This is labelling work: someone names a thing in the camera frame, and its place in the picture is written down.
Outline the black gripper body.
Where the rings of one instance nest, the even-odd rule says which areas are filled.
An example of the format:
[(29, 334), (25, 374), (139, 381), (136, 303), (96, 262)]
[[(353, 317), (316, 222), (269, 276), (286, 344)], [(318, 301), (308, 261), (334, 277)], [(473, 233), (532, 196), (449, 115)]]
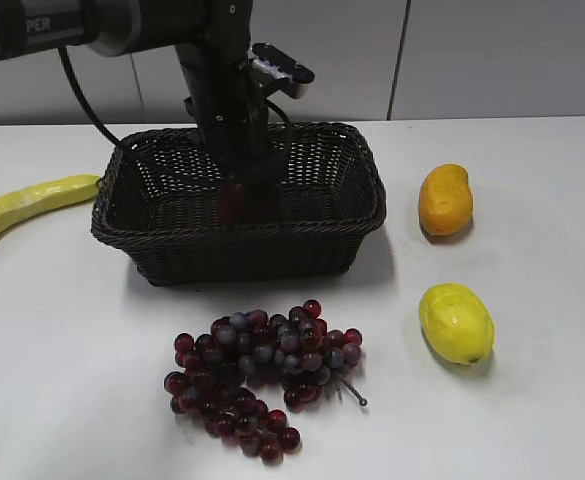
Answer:
[(196, 1), (176, 46), (203, 145), (219, 165), (252, 165), (268, 152), (268, 112), (252, 78), (251, 1)]

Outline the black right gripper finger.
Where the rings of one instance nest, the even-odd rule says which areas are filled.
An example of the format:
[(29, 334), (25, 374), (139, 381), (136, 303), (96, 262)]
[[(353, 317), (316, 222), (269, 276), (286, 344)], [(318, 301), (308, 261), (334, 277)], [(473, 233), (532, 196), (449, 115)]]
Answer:
[(244, 175), (244, 194), (253, 221), (278, 221), (280, 196), (278, 184), (283, 175), (283, 157), (269, 155), (251, 166)]

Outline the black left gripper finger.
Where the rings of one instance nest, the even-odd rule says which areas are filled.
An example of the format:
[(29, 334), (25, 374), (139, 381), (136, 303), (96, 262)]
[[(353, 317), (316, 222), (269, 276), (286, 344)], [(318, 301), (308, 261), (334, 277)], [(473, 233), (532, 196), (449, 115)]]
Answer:
[(222, 176), (218, 189), (218, 213), (221, 225), (234, 226), (244, 219), (245, 196), (242, 183), (242, 163), (220, 163)]

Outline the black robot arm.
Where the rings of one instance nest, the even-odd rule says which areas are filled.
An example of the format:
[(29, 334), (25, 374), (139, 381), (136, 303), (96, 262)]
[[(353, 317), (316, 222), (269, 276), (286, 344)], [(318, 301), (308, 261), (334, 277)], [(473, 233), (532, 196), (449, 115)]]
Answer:
[(104, 57), (172, 46), (216, 163), (228, 223), (274, 221), (283, 159), (248, 60), (250, 1), (0, 1), (0, 61), (87, 45)]

